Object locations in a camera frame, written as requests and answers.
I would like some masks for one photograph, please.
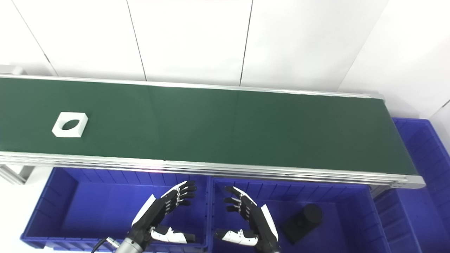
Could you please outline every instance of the black object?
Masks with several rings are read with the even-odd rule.
[[[322,209],[314,204],[307,204],[300,212],[281,224],[290,243],[295,244],[322,222]]]
[[[100,246],[102,246],[102,244],[104,244],[106,242],[106,238],[101,239],[99,242],[97,242],[97,244],[92,248],[92,251],[90,253],[94,253],[95,251],[97,251],[97,249],[100,248]]]

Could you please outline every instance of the blue storage crate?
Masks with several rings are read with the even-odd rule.
[[[390,190],[375,199],[392,253],[450,252],[450,157],[424,119],[394,123],[427,186]]]
[[[217,228],[249,229],[237,212],[227,212],[224,197],[231,194],[224,186],[234,185],[247,192],[258,206],[267,204],[277,226],[283,253],[389,253],[389,247],[365,185],[329,183],[261,181],[230,178],[213,178],[213,204],[211,233]],[[315,203],[323,210],[323,221],[295,245],[283,235],[280,224]],[[236,245],[214,238],[213,253],[253,253],[253,247]]]
[[[124,239],[131,222],[151,194],[159,198],[174,185],[195,180],[196,197],[162,224],[196,235],[194,244],[154,241],[147,252],[201,253],[210,237],[209,176],[114,170],[54,168],[22,241],[35,248],[91,251],[100,238]],[[114,249],[104,243],[100,251]]]

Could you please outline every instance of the conveyor leg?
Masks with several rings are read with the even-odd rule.
[[[0,176],[13,185],[24,185],[34,166],[24,166],[19,174],[5,164],[0,164]]]

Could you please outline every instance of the white plastic part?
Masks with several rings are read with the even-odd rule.
[[[257,205],[256,205],[256,202],[255,202],[252,198],[250,198],[250,196],[249,196],[246,192],[244,192],[243,190],[241,190],[241,189],[239,189],[239,188],[236,188],[236,187],[234,187],[234,186],[233,186],[233,188],[241,194],[241,195],[240,195],[240,198],[241,198],[242,196],[246,196],[250,201],[252,201],[252,202],[255,204],[255,206],[257,206]]]
[[[74,128],[63,130],[64,124],[71,120],[79,120],[78,125]],[[61,112],[53,126],[52,132],[56,137],[80,138],[83,134],[87,120],[88,118],[85,113]]]
[[[239,230],[237,233],[234,231],[228,231],[224,237],[223,241],[232,242],[235,244],[246,245],[246,246],[255,246],[258,243],[258,238],[247,238],[244,236],[244,232]]]
[[[156,198],[152,194],[150,198],[145,201],[145,203],[142,205],[141,209],[139,210],[138,214],[136,214],[136,217],[133,219],[133,222],[131,223],[131,226],[133,226],[138,220],[141,219],[141,217],[144,215],[144,213],[150,208],[150,206],[155,202]]]
[[[162,235],[154,230],[150,234],[153,239],[162,242],[179,243],[179,244],[187,243],[185,235],[183,233],[174,233],[171,227],[169,227],[169,230],[165,235]]]
[[[277,238],[277,241],[278,241],[278,232],[277,232],[277,229],[275,228],[274,220],[272,219],[272,215],[270,214],[269,209],[267,208],[266,205],[263,205],[261,207],[261,211],[264,214],[265,220],[267,221],[267,224],[269,225],[269,228],[272,231],[272,234],[275,235],[275,237]]]
[[[169,194],[169,193],[170,193],[171,191],[173,191],[173,190],[180,191],[180,186],[184,185],[186,182],[187,182],[187,181],[181,182],[181,183],[175,185],[174,187],[170,188],[170,190],[168,190],[166,193],[164,193],[164,194],[161,196],[161,198],[164,197],[164,196],[166,196],[167,194]]]

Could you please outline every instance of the robotic hand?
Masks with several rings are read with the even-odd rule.
[[[274,221],[266,205],[258,207],[250,196],[234,186],[226,186],[225,190],[236,198],[224,198],[229,212],[239,212],[248,221],[251,230],[230,231],[218,229],[214,236],[236,244],[254,246],[256,253],[281,253],[278,244],[278,233]]]
[[[159,223],[177,206],[189,206],[191,202],[187,199],[195,197],[196,190],[195,181],[184,181],[172,187],[159,199],[151,195],[134,218],[131,230],[116,253],[141,253],[153,240],[184,244],[195,242],[195,235],[184,234]]]

